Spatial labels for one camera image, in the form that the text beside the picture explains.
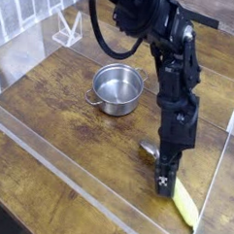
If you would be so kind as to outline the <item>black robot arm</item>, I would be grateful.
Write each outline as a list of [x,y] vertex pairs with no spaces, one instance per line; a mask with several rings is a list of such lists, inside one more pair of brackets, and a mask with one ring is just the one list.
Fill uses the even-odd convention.
[[155,60],[161,110],[160,156],[155,161],[154,182],[158,195],[173,197],[183,151],[195,147],[200,98],[192,89],[200,82],[195,51],[196,35],[191,17],[176,0],[109,0],[119,30],[136,43],[119,53],[107,46],[99,28],[96,0],[89,0],[91,25],[97,43],[108,56],[122,60],[147,42]]

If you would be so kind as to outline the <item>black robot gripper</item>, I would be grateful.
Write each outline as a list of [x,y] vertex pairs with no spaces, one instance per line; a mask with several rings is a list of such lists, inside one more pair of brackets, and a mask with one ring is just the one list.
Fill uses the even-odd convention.
[[157,95],[157,106],[161,110],[160,156],[155,163],[154,182],[159,196],[173,197],[183,151],[195,148],[199,101],[199,97],[184,96],[174,101]]

